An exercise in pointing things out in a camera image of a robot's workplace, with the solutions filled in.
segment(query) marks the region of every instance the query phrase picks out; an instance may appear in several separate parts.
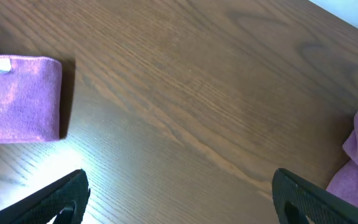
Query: wood grain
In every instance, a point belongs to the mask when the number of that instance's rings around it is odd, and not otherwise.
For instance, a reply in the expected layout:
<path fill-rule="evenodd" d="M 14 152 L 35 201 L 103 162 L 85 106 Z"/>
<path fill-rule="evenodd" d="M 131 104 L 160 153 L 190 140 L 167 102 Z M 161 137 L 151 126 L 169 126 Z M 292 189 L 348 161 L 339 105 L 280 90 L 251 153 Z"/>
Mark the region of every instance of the wood grain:
<path fill-rule="evenodd" d="M 85 223 L 277 223 L 347 161 L 358 30 L 306 0 L 0 0 L 0 54 L 62 62 L 66 136 L 0 145 L 0 209 L 82 167 Z"/>

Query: white tag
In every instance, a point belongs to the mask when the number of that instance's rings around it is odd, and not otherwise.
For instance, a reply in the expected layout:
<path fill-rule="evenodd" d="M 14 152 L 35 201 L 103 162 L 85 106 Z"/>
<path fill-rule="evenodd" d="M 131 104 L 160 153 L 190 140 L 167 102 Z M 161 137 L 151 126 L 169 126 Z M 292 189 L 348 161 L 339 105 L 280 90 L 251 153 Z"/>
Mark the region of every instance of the white tag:
<path fill-rule="evenodd" d="M 11 71 L 11 60 L 9 58 L 0 58 L 0 74 Z"/>

